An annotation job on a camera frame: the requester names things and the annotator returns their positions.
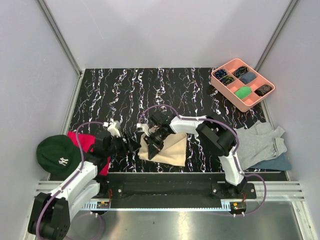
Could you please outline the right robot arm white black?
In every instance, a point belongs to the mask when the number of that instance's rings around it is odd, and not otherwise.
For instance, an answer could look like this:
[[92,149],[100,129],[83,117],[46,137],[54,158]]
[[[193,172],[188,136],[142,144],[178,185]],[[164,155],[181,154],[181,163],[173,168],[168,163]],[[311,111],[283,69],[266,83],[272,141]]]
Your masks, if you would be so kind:
[[244,194],[247,180],[237,155],[239,138],[233,128],[211,116],[191,117],[160,113],[152,115],[150,120],[155,127],[154,132],[149,132],[146,126],[141,126],[146,133],[144,140],[149,159],[160,153],[164,141],[170,135],[197,135],[200,142],[218,157],[224,170],[225,190],[228,195],[236,199]]

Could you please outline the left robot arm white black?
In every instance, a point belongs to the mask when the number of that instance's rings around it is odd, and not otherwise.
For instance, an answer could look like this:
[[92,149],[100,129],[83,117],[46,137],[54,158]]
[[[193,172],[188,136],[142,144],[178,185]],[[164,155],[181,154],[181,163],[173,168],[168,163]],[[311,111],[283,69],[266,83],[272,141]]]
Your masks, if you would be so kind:
[[101,177],[108,174],[112,157],[125,157],[140,144],[123,133],[102,131],[98,135],[68,132],[39,143],[38,164],[63,182],[33,201],[27,231],[40,240],[63,240],[70,224],[91,198],[103,198],[108,186]]

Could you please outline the beige cloth napkin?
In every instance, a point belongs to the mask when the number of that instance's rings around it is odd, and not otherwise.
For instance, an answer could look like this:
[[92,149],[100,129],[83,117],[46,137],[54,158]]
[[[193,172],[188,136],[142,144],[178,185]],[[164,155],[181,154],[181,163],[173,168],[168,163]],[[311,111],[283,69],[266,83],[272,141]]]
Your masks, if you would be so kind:
[[138,157],[141,160],[146,160],[149,162],[167,164],[177,167],[184,167],[186,164],[186,154],[187,154],[187,134],[186,133],[176,133],[169,135],[164,140],[164,146],[162,150],[154,156],[152,159],[148,158],[148,147],[144,140],[146,136],[145,133],[142,134],[140,138],[140,149],[138,152]]

